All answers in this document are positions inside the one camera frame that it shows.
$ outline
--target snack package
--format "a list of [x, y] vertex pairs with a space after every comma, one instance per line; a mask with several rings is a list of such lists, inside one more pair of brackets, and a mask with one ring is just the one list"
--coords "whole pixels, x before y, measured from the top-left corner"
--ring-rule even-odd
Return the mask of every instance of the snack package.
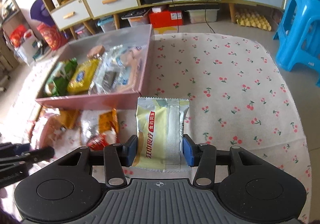
[[116, 131], [112, 128], [110, 131], [105, 131], [102, 134], [90, 138], [86, 145], [90, 147], [91, 150], [98, 151], [116, 142]]
[[119, 133], [119, 124], [116, 109], [85, 110], [81, 115], [81, 145], [85, 146], [92, 140], [107, 131], [114, 129], [116, 135]]
[[132, 166], [180, 171], [180, 145], [188, 108], [187, 99], [138, 98], [138, 148]]
[[80, 112], [79, 110], [63, 110], [59, 108], [48, 108], [43, 106], [39, 113], [39, 118], [43, 117], [45, 114], [55, 115], [55, 118], [63, 127], [73, 129]]
[[139, 57], [141, 50], [141, 46], [135, 46], [116, 52], [114, 55], [112, 55], [110, 64], [118, 65], [120, 67], [128, 66], [133, 60], [136, 60]]
[[62, 124], [57, 120], [57, 114], [44, 113], [39, 117], [32, 132], [31, 147], [41, 149], [53, 146], [54, 141], [61, 139], [65, 132]]
[[64, 96], [67, 94], [68, 83], [76, 71], [76, 58], [60, 61], [44, 86], [44, 96]]
[[69, 94], [77, 94], [89, 89], [99, 62], [99, 59], [93, 59], [78, 65], [67, 87]]
[[108, 53], [105, 52], [101, 57], [97, 70], [93, 76], [92, 82], [89, 87], [88, 94], [107, 94], [112, 92], [112, 86], [119, 72], [119, 68], [110, 66], [108, 63]]
[[105, 51], [106, 51], [106, 50], [105, 50], [105, 48], [103, 47], [103, 45], [98, 45], [98, 46], [93, 47], [93, 48], [88, 52], [87, 57], [88, 57], [89, 59], [98, 58], [98, 57], [101, 57]]
[[131, 64], [123, 68], [113, 84], [114, 92], [125, 92], [134, 89], [140, 73], [142, 60], [132, 60]]
[[60, 114], [57, 119], [65, 128], [73, 129], [79, 114], [79, 110], [60, 109]]

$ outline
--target yellow cookie package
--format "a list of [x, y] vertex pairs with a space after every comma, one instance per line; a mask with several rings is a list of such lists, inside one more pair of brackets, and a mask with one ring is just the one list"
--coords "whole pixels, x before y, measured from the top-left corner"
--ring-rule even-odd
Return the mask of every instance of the yellow cookie package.
[[182, 142], [189, 100], [139, 97], [137, 155], [132, 166], [160, 171], [185, 167]]
[[69, 94], [88, 91], [99, 62], [98, 59], [92, 59], [78, 65], [67, 87]]

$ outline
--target red box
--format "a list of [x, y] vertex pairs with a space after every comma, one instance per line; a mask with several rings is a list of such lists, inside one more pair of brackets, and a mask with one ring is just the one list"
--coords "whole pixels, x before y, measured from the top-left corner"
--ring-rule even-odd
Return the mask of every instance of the red box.
[[150, 23], [153, 28], [183, 25], [181, 11], [162, 11], [149, 13]]

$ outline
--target cherry print tablecloth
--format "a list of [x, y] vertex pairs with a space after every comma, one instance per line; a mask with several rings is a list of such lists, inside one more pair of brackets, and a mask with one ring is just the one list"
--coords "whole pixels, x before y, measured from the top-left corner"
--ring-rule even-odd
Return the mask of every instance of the cherry print tablecloth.
[[[37, 75], [37, 80], [32, 80], [32, 76], [28, 78], [28, 85], [32, 87], [23, 86], [8, 122], [15, 114], [22, 113], [23, 106], [17, 106], [22, 99], [24, 102], [33, 100], [37, 92], [34, 89], [43, 84], [53, 64], [48, 62], [41, 68], [34, 68], [45, 73]], [[260, 44], [219, 34], [156, 35], [149, 96], [188, 98], [190, 108], [185, 119], [185, 133], [196, 143], [207, 142], [220, 150], [240, 145], [298, 178], [308, 193], [300, 219], [308, 221], [311, 167], [306, 138], [290, 91]], [[135, 111], [118, 111], [118, 119], [120, 140], [125, 142], [137, 131]], [[25, 140], [21, 129], [14, 131], [14, 136], [15, 142]], [[79, 129], [67, 131], [54, 145], [54, 159], [79, 145]], [[128, 181], [131, 177], [192, 180], [195, 171], [161, 173], [124, 167]], [[218, 166], [216, 182], [227, 174], [225, 166]], [[104, 182], [103, 167], [95, 166], [93, 176]], [[6, 211], [19, 217], [13, 202], [14, 187], [6, 188], [8, 197], [3, 199], [3, 204]]]

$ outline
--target blue gripper pad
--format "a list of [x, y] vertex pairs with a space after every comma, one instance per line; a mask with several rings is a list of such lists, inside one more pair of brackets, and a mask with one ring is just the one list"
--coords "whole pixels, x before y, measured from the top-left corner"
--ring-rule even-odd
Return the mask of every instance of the blue gripper pad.
[[187, 164], [190, 167], [194, 167], [195, 158], [193, 156], [192, 146], [185, 137], [183, 138], [183, 155], [187, 161]]
[[128, 156], [127, 156], [127, 165], [132, 165], [134, 158], [136, 157], [137, 154], [137, 139], [135, 141], [132, 141], [130, 144], [128, 144]]

